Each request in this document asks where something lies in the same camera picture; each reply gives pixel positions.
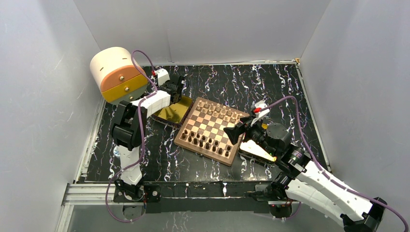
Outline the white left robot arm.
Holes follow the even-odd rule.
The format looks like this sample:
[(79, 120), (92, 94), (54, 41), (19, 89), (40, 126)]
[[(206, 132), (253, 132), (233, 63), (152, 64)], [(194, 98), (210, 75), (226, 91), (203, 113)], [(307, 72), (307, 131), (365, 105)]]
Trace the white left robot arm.
[(154, 113), (181, 100), (184, 76), (173, 76), (156, 91), (135, 101), (121, 101), (114, 114), (110, 135), (120, 154), (120, 180), (127, 184), (126, 195), (132, 201), (143, 198), (145, 189), (138, 183), (142, 179), (140, 163), (145, 151), (146, 122)]

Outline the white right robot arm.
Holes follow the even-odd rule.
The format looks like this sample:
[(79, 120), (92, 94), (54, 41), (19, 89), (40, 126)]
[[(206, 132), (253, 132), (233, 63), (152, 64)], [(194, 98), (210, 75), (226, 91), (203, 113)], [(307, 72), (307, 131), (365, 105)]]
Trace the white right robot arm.
[(264, 129), (261, 121), (252, 124), (252, 120), (250, 116), (243, 117), (234, 127), (225, 127), (224, 132), (232, 144), (243, 137), (245, 142), (252, 140), (275, 158), (281, 172), (264, 190), (264, 196), (300, 201), (336, 221), (346, 232), (377, 230), (383, 206), (348, 192), (347, 185), (291, 143), (292, 135), (283, 125), (272, 123)]

